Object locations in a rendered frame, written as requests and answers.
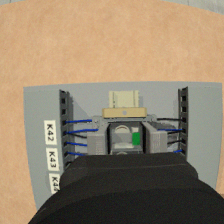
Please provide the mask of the grey mounting plate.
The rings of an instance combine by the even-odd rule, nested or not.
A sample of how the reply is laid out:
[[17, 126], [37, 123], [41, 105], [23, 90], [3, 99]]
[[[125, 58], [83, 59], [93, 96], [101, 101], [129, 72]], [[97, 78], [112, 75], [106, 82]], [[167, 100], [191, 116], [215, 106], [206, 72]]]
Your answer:
[[[179, 119], [178, 89], [187, 86], [221, 87], [222, 82], [197, 81], [119, 81], [69, 83], [23, 87], [25, 140], [30, 172], [26, 134], [25, 91], [61, 89], [69, 92], [69, 121], [92, 120], [92, 116], [102, 116], [103, 108], [146, 107], [147, 115], [157, 118]], [[37, 205], [36, 210], [38, 211]]]

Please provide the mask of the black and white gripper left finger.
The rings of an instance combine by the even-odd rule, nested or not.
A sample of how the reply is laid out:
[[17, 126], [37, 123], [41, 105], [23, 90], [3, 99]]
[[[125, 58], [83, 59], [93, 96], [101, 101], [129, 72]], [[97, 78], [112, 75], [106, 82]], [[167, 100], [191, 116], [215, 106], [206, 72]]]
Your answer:
[[88, 155], [110, 155], [110, 125], [103, 124], [96, 133], [87, 135]]

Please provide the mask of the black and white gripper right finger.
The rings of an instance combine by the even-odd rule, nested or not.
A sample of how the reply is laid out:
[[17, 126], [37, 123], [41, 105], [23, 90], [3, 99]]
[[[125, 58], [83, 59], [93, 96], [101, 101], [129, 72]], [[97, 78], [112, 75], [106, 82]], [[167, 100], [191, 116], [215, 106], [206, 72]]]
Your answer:
[[147, 122], [140, 122], [143, 126], [143, 153], [167, 152], [167, 132], [158, 131]]

